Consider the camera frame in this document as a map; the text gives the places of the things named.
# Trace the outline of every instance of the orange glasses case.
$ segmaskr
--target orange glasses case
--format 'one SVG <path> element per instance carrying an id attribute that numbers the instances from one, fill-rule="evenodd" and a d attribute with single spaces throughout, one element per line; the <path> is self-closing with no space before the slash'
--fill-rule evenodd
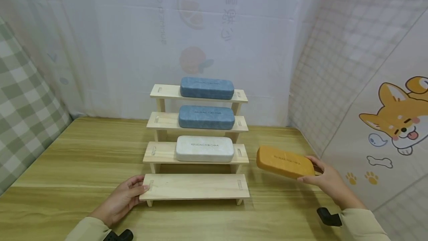
<path id="1" fill-rule="evenodd" d="M 271 146 L 260 146 L 257 151 L 257 167 L 288 178 L 315 176 L 312 162 L 304 156 L 279 150 Z"/>

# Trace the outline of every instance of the green checkered fabric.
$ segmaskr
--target green checkered fabric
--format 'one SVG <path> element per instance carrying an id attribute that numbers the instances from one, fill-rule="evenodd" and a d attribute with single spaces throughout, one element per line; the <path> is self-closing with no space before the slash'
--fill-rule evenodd
<path id="1" fill-rule="evenodd" d="M 0 195 L 71 118 L 0 18 Z"/>

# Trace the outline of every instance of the wooden shelf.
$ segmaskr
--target wooden shelf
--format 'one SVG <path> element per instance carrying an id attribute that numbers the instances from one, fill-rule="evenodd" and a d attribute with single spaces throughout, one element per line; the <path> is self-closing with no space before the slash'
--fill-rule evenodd
<path id="1" fill-rule="evenodd" d="M 152 112 L 147 122 L 147 128 L 152 129 L 179 129 L 182 131 L 217 131 L 217 132 L 247 132 L 248 126 L 245 118 L 240 115 L 235 116 L 235 124 L 232 129 L 201 129 L 182 128 L 178 125 L 178 113 Z"/>
<path id="2" fill-rule="evenodd" d="M 239 205 L 250 198 L 244 174 L 146 174 L 143 184 L 150 189 L 140 200 L 149 207 L 154 200 L 236 199 Z"/>
<path id="3" fill-rule="evenodd" d="M 202 101 L 216 101 L 226 103 L 248 103 L 247 95 L 242 89 L 235 89 L 232 99 L 230 100 L 218 100 L 218 99 L 205 99 L 205 98 L 190 98 L 183 97 L 180 94 L 180 86 L 177 85 L 161 85 L 155 84 L 152 92 L 150 93 L 151 98 L 159 99 L 178 99 L 178 100 L 202 100 Z"/>
<path id="4" fill-rule="evenodd" d="M 178 161 L 175 159 L 176 142 L 149 142 L 144 154 L 143 163 L 157 164 L 223 164 L 239 165 L 248 164 L 247 151 L 245 145 L 234 144 L 234 155 L 231 162 L 195 162 L 195 161 Z"/>

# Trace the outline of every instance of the hand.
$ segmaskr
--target hand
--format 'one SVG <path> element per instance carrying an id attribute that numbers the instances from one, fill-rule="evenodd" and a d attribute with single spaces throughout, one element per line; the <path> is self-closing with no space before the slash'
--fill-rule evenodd
<path id="1" fill-rule="evenodd" d="M 144 175 L 138 175 L 122 182 L 89 216 L 100 219 L 111 228 L 135 205 L 142 202 L 138 199 L 138 196 L 149 189 L 149 185 L 143 185 L 143 180 Z"/>
<path id="2" fill-rule="evenodd" d="M 354 192 L 347 187 L 337 170 L 316 157 L 307 156 L 307 158 L 322 174 L 320 176 L 300 177 L 297 179 L 298 181 L 320 187 L 342 210 L 346 208 L 367 209 Z"/>

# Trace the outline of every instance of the white backdrop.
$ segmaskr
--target white backdrop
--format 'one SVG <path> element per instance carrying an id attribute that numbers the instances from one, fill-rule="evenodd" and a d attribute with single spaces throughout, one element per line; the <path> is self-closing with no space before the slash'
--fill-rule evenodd
<path id="1" fill-rule="evenodd" d="M 0 0 L 0 15 L 73 116 L 147 119 L 152 86 L 190 75 L 244 89 L 249 124 L 285 125 L 320 1 Z"/>

